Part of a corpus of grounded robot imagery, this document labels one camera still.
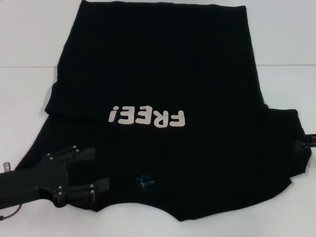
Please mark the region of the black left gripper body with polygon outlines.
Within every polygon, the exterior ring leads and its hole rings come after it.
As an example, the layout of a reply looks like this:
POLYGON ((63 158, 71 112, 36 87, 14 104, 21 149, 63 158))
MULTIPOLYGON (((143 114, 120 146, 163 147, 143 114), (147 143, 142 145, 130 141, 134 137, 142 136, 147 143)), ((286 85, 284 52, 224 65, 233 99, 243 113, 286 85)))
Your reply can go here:
POLYGON ((0 206, 12 207, 39 199, 67 205, 70 154, 54 154, 35 166, 0 174, 0 206))

